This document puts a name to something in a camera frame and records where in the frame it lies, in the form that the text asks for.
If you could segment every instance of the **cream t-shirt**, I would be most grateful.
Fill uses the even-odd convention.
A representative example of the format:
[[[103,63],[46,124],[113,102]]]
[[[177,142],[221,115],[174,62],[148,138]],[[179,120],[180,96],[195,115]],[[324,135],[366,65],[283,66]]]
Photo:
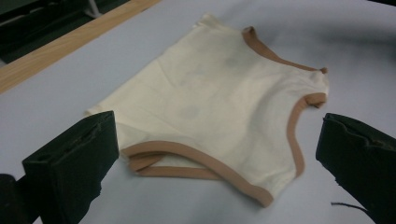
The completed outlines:
[[[206,14],[88,112],[114,111],[135,172],[221,178],[267,206],[303,171],[296,122],[327,93],[326,69],[285,61],[252,27]]]

